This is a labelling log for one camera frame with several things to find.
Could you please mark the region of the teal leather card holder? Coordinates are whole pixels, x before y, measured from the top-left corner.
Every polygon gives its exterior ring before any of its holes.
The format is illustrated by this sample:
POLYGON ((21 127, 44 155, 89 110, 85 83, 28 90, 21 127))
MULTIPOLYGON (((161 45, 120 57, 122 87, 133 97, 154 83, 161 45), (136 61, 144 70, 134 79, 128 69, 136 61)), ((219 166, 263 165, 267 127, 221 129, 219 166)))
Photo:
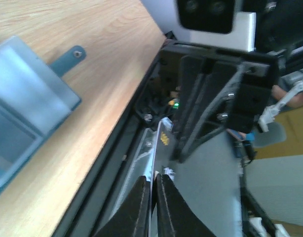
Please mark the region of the teal leather card holder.
POLYGON ((75 45, 46 64, 17 36, 0 43, 0 194, 81 103, 63 75, 85 58, 75 45))

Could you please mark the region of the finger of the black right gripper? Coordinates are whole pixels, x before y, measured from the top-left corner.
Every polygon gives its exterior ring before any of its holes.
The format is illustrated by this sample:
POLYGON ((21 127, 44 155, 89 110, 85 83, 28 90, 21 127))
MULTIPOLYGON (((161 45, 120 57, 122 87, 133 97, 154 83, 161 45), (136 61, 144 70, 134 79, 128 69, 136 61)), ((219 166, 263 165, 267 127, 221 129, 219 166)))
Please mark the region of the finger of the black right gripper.
MULTIPOLYGON (((232 108, 232 102, 225 102, 225 98, 230 92, 235 92, 238 90, 242 79, 242 74, 243 66, 241 65, 233 65, 225 62, 217 62, 213 65, 212 72, 208 73, 208 76, 206 77, 204 84, 206 86, 204 90, 204 98, 200 104, 201 108, 204 109, 201 116, 201 118, 204 120, 204 124, 200 133, 203 131, 205 125, 209 122, 209 119, 213 115, 217 114, 220 107, 225 107, 227 109, 232 108)), ((197 146, 199 146, 199 144, 213 138, 224 130, 221 122, 212 126, 214 129, 202 137, 199 136, 199 133, 197 139, 191 147, 191 153, 194 149, 196 149, 197 146)))
POLYGON ((186 160, 197 139, 204 120, 201 118, 201 102, 208 76, 203 69, 208 65, 207 57, 184 56, 180 61, 180 106, 177 114, 177 157, 186 160))

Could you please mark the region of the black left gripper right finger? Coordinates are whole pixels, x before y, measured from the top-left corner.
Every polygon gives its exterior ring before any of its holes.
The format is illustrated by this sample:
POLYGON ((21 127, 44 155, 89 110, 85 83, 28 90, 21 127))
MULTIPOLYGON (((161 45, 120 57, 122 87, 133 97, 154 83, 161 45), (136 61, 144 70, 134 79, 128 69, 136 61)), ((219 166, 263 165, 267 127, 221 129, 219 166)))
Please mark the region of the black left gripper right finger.
POLYGON ((215 234, 192 212, 168 175, 155 179, 159 237, 214 237, 215 234))

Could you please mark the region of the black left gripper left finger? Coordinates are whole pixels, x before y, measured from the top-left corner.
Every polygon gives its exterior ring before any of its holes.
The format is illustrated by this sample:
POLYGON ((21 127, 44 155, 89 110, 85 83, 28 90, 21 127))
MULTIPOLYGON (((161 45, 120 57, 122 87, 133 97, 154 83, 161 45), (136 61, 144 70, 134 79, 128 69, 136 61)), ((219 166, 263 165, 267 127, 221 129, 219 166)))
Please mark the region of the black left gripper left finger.
POLYGON ((114 216, 96 234, 96 237, 146 237, 150 205, 150 186, 140 176, 114 216))

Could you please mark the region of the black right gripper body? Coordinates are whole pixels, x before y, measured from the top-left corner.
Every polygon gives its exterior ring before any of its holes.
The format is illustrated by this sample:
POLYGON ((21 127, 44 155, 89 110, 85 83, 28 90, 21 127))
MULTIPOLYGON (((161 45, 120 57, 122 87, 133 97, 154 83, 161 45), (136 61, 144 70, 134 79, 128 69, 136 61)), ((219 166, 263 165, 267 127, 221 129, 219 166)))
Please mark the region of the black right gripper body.
POLYGON ((209 119, 226 113, 226 128, 249 133, 268 104, 280 76, 277 56, 173 41, 160 51, 159 75, 177 92, 173 118, 177 138, 197 136, 209 119))

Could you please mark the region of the black VIP credit card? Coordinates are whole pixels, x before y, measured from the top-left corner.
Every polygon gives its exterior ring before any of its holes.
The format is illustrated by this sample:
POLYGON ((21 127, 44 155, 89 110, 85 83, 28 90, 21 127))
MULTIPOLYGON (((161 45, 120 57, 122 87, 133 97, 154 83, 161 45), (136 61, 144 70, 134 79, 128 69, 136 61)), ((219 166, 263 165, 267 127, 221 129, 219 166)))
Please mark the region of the black VIP credit card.
POLYGON ((165 117, 158 123, 156 136, 153 141, 151 156, 151 177, 150 177, 150 198, 148 212, 148 237, 151 237, 152 229, 152 212, 153 212, 153 188, 155 186, 155 178, 157 172, 162 173, 164 168, 168 167, 169 160, 175 145, 175 139, 171 133, 173 127, 172 121, 165 117))

